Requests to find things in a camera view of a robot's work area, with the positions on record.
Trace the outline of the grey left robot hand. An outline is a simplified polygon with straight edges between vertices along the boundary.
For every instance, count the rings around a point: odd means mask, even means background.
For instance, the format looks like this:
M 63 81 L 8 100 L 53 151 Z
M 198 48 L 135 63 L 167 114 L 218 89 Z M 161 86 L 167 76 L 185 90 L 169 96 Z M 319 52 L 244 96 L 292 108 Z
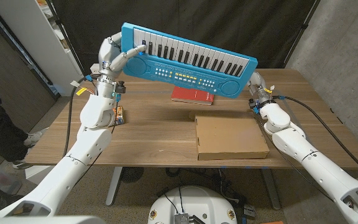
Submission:
M 146 45 L 138 45 L 127 52 L 121 50 L 121 32 L 105 38 L 100 46 L 99 71 L 113 81 L 119 77 L 127 61 L 146 50 Z

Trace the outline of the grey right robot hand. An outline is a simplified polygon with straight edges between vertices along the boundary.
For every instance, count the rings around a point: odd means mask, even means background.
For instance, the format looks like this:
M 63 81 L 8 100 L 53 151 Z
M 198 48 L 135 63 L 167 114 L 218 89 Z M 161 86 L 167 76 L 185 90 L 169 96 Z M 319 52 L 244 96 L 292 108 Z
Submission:
M 263 107 L 265 104 L 273 102 L 272 93 L 275 86 L 267 86 L 260 73 L 253 72 L 250 80 L 247 82 L 247 86 L 249 87 L 249 91 L 259 108 Z

